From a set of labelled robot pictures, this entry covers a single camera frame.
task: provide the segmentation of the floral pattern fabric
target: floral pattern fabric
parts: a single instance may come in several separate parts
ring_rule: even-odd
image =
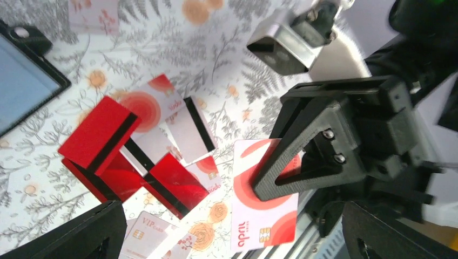
[[[66,0],[0,1],[2,20],[33,24],[53,41],[46,58],[73,83],[0,140],[0,254],[99,204],[61,164],[58,147],[103,96],[120,99],[165,73],[183,97],[196,96],[204,110],[218,142],[213,156],[223,184],[181,222],[146,191],[124,204],[126,217],[146,210],[187,227],[198,238],[193,259],[231,258],[233,143],[267,137],[281,108],[279,97],[308,81],[306,75],[279,76],[245,45],[263,18],[294,4],[119,0],[119,34],[107,36],[72,32]]]

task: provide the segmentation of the red card with black stripe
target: red card with black stripe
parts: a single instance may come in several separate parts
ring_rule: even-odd
[[[62,163],[101,202],[124,202],[143,186],[182,219],[208,191],[170,154],[155,165],[130,138],[139,123],[127,108],[103,98],[59,149]],[[123,146],[129,158],[119,151]]]
[[[172,154],[154,164],[132,139],[124,147],[129,152],[125,155],[143,176],[143,187],[177,218],[182,219],[208,196],[207,189]]]
[[[135,114],[104,97],[58,150],[100,202],[125,201],[142,186],[142,177],[119,153],[139,124]]]

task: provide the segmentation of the black tablet case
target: black tablet case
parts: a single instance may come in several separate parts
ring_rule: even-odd
[[[24,28],[29,33],[27,38],[22,38],[15,32],[15,28]],[[23,115],[20,119],[10,125],[6,130],[0,131],[0,137],[4,134],[8,133],[22,121],[24,121],[27,117],[32,115],[35,111],[37,111],[40,107],[45,105],[48,101],[50,101],[55,96],[59,95],[70,87],[70,81],[59,72],[51,63],[49,63],[45,58],[44,55],[51,49],[52,43],[34,26],[29,25],[18,25],[18,26],[8,26],[0,19],[0,33],[3,37],[5,37],[9,42],[11,42],[14,46],[16,46],[19,50],[22,51],[24,55],[26,55],[33,63],[39,66],[49,77],[51,77],[57,84],[60,86],[58,90],[54,91],[54,93],[49,96],[49,98],[43,100],[40,104],[38,104],[35,108],[31,109],[27,114]]]

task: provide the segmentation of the tablet screen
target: tablet screen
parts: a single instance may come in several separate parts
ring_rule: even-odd
[[[59,88],[55,80],[0,35],[0,133]]]

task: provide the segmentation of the screw head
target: screw head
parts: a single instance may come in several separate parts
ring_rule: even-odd
[[[337,34],[335,34],[334,31],[331,32],[331,34],[329,34],[329,40],[330,41],[333,41],[337,38]]]
[[[310,10],[310,12],[307,13],[307,20],[310,22],[315,21],[318,18],[318,12],[315,9]]]
[[[345,162],[345,156],[343,156],[342,154],[334,155],[334,160],[337,163],[344,163]]]
[[[325,136],[327,139],[331,139],[334,137],[334,132],[331,129],[327,129],[323,131],[323,136]]]

